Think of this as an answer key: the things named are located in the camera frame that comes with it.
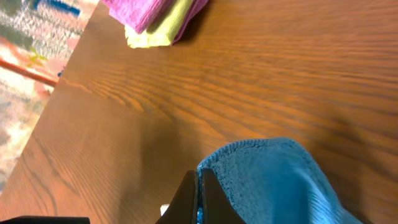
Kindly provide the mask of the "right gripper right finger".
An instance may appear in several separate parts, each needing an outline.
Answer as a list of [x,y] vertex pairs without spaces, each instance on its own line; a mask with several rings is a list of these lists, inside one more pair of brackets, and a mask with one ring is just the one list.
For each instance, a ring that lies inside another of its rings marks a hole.
[[230,204],[213,170],[202,170],[201,189],[204,224],[245,224]]

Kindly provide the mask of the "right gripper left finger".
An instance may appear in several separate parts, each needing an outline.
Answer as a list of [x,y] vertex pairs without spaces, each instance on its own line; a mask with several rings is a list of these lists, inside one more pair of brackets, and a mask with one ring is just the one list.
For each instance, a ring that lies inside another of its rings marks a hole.
[[194,170],[185,174],[165,213],[156,224],[196,224],[198,176]]

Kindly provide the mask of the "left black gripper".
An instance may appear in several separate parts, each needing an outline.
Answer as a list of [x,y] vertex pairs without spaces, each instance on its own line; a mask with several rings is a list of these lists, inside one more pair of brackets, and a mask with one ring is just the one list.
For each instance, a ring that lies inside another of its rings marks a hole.
[[90,224],[88,217],[21,216],[1,221],[1,224]]

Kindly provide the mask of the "blue microfiber cloth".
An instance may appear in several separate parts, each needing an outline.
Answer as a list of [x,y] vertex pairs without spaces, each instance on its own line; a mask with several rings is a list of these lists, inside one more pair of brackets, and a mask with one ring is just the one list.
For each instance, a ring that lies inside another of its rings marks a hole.
[[202,160],[246,223],[359,223],[343,208],[326,175],[287,138],[232,142]]

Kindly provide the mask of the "light green folded cloth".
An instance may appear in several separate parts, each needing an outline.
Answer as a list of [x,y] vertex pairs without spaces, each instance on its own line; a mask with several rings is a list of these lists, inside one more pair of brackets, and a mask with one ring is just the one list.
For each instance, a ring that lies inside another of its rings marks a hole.
[[132,49],[172,45],[183,33],[194,4],[194,0],[171,1],[162,7],[153,23],[140,34],[125,26],[127,45]]

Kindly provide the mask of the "purple folded cloth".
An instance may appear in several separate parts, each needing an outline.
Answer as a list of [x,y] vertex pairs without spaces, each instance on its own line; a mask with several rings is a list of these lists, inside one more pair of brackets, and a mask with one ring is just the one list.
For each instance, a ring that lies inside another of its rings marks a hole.
[[[129,26],[140,34],[153,23],[162,7],[171,1],[173,0],[103,0],[103,3],[108,7],[109,15],[124,25],[124,30],[125,26]],[[187,25],[208,3],[207,0],[194,1],[195,4],[190,13]]]

